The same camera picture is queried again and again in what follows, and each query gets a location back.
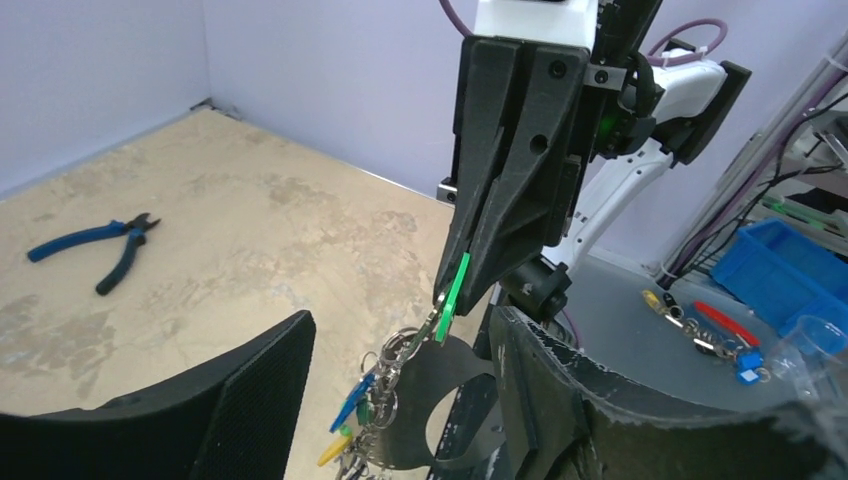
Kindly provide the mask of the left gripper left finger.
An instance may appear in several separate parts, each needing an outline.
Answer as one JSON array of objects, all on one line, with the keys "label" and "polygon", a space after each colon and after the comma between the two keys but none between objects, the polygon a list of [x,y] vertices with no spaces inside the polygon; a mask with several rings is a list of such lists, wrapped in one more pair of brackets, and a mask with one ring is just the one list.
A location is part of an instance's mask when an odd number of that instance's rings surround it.
[{"label": "left gripper left finger", "polygon": [[4,479],[281,479],[316,325],[300,310],[245,344],[94,409],[1,416]]}]

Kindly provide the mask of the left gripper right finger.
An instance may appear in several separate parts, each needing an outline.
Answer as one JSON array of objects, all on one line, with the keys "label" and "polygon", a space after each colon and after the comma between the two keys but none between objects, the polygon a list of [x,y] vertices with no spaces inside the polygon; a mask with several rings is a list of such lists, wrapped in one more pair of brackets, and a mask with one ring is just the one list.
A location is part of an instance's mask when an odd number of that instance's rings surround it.
[{"label": "left gripper right finger", "polygon": [[589,359],[512,306],[489,339],[515,479],[843,479],[847,411],[792,401],[731,412]]}]

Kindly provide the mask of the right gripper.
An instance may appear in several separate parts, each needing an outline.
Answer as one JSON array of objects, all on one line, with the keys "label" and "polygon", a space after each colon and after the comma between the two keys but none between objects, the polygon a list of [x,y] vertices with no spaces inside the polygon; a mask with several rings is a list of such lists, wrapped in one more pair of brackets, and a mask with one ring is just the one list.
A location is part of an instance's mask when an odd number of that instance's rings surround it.
[{"label": "right gripper", "polygon": [[638,48],[656,1],[482,1],[462,41],[452,179],[436,292],[467,315],[506,274],[557,244],[587,164],[620,154],[652,116]]}]

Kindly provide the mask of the metal keyring plate with keys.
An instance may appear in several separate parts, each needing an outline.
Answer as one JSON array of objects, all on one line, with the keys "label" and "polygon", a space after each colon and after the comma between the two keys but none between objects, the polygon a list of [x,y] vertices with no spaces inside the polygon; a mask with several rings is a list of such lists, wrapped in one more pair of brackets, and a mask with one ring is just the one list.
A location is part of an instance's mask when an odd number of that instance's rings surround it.
[{"label": "metal keyring plate with keys", "polygon": [[450,333],[470,260],[469,253],[461,255],[456,276],[421,326],[400,329],[363,355],[361,376],[330,427],[336,438],[318,466],[337,463],[338,479],[387,479],[423,467],[473,467],[504,444],[498,404],[458,455],[441,459],[427,442],[429,419],[443,398],[471,380],[494,376],[491,362]]}]

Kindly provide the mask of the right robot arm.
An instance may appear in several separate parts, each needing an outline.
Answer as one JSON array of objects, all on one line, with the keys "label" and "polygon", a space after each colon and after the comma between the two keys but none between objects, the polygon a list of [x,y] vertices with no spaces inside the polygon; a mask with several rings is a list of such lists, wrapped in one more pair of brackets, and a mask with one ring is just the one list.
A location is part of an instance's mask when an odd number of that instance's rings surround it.
[{"label": "right robot arm", "polygon": [[565,305],[580,262],[654,180],[693,162],[750,72],[711,45],[640,45],[657,1],[482,1],[464,31],[442,325],[494,285],[528,316]]}]

